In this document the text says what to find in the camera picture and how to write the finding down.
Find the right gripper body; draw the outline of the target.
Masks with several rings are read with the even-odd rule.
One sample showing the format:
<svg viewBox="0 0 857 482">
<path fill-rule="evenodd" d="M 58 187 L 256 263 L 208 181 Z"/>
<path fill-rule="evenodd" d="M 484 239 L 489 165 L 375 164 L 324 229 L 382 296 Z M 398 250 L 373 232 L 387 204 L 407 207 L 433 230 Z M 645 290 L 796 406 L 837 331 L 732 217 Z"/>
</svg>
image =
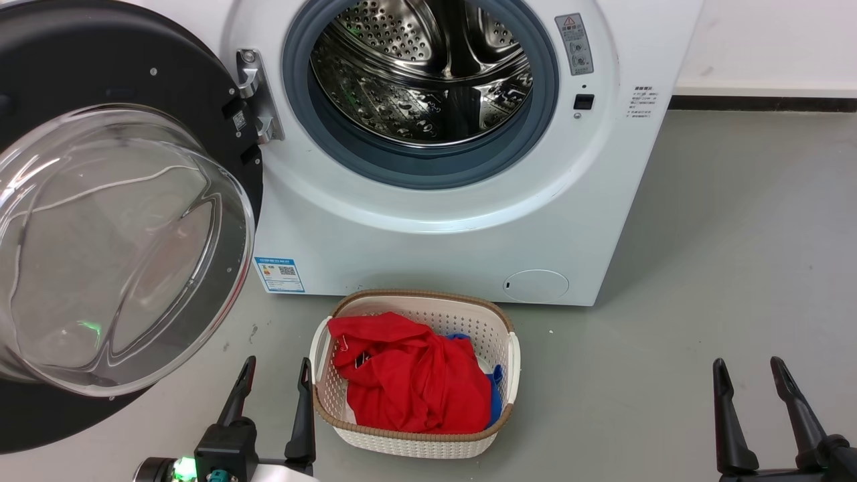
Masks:
<svg viewBox="0 0 857 482">
<path fill-rule="evenodd" d="M 856 449 L 842 435 L 824 437 L 796 458 L 796 469 L 727 469 L 720 481 L 855 481 Z"/>
</svg>

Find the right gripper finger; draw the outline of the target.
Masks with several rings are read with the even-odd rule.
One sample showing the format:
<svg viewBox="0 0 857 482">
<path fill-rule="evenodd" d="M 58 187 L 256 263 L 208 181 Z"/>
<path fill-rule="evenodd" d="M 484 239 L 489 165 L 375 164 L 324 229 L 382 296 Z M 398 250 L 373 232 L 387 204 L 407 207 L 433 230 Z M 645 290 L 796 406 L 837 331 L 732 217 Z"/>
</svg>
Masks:
<svg viewBox="0 0 857 482">
<path fill-rule="evenodd" d="M 723 359 L 712 364 L 716 468 L 720 474 L 755 474 L 758 457 L 747 446 L 732 402 L 734 386 Z"/>
<path fill-rule="evenodd" d="M 826 460 L 817 450 L 817 446 L 827 437 L 826 431 L 818 421 L 808 400 L 799 389 L 787 364 L 780 357 L 769 360 L 775 389 L 787 407 L 789 419 L 795 436 L 797 469 L 823 469 Z"/>
</svg>

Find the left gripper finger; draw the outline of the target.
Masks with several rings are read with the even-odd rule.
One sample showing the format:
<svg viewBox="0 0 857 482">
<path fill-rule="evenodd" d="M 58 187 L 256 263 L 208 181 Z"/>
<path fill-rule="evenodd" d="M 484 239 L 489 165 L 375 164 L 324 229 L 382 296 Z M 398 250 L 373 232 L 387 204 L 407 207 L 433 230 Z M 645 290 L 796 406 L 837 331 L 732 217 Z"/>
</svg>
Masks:
<svg viewBox="0 0 857 482">
<path fill-rule="evenodd" d="M 315 409 L 313 409 L 312 365 L 302 360 L 298 375 L 298 402 L 291 438 L 285 446 L 286 464 L 313 464 L 316 461 Z"/>
<path fill-rule="evenodd" d="M 251 355 L 245 360 L 226 403 L 224 403 L 220 417 L 218 417 L 218 424 L 232 424 L 244 415 L 244 402 L 252 390 L 255 368 L 256 357 Z"/>
</svg>

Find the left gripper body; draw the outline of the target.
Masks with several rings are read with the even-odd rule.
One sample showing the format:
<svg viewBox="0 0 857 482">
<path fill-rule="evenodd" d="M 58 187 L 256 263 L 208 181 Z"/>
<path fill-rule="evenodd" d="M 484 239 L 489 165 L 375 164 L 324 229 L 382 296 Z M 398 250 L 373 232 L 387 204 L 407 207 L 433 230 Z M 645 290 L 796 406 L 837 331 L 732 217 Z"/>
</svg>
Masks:
<svg viewBox="0 0 857 482">
<path fill-rule="evenodd" d="M 147 458 L 134 474 L 135 481 L 238 481 L 223 470 L 199 475 L 194 458 Z M 315 481 L 315 477 L 288 469 L 285 465 L 260 464 L 249 481 Z"/>
</svg>

